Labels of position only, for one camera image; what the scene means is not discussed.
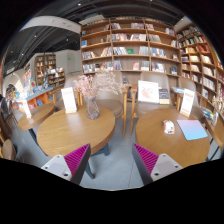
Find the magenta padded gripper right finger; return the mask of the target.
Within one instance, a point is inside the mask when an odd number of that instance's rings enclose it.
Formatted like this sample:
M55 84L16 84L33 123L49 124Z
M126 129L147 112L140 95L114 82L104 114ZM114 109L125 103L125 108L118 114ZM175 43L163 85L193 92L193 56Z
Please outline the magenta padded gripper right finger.
M144 185L182 169L169 155L158 155L136 143L133 144L132 154Z

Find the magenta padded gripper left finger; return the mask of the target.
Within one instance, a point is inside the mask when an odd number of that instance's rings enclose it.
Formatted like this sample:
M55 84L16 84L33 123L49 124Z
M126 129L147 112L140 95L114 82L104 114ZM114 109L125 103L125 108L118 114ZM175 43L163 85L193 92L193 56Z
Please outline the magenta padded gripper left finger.
M90 154L90 145L86 144L65 156L55 155L42 166L42 169L79 185L87 167Z

